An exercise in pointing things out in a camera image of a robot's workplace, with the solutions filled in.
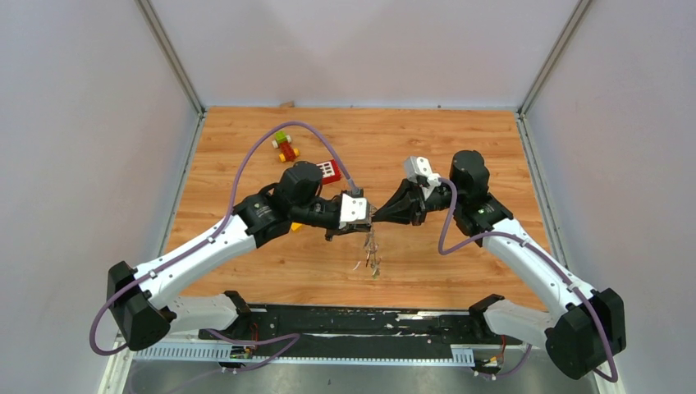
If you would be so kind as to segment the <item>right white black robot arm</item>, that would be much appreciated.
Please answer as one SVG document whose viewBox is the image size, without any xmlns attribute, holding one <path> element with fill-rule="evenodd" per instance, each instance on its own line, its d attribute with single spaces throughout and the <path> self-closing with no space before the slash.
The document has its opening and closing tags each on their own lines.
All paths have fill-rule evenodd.
<svg viewBox="0 0 696 394">
<path fill-rule="evenodd" d="M 544 311 L 489 295 L 468 309 L 473 339 L 512 337 L 546 350 L 567 377 L 589 373 L 617 383 L 615 357 L 626 348 L 625 306 L 611 288 L 582 280 L 545 251 L 490 192 L 483 155 L 453 155 L 447 177 L 433 172 L 424 157 L 404 162 L 406 177 L 395 194 L 373 214 L 375 222 L 418 226 L 428 213 L 446 212 L 438 252 L 449 255 L 476 244 L 498 257 L 542 301 Z"/>
</svg>

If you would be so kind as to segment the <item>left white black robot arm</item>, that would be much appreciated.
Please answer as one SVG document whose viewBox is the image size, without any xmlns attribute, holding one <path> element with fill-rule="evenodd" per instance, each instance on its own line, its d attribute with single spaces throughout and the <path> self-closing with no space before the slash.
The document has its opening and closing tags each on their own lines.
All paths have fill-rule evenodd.
<svg viewBox="0 0 696 394">
<path fill-rule="evenodd" d="M 300 161 L 279 181 L 234 205 L 204 233 L 162 257 L 135 267 L 121 261 L 107 274 L 107 306 L 129 350 L 143 350 L 175 331 L 217 329 L 245 337 L 251 317 L 228 295 L 185 300 L 180 293 L 223 263 L 288 234 L 294 223 L 335 236 L 371 229 L 362 189 L 321 197 L 323 174 Z"/>
</svg>

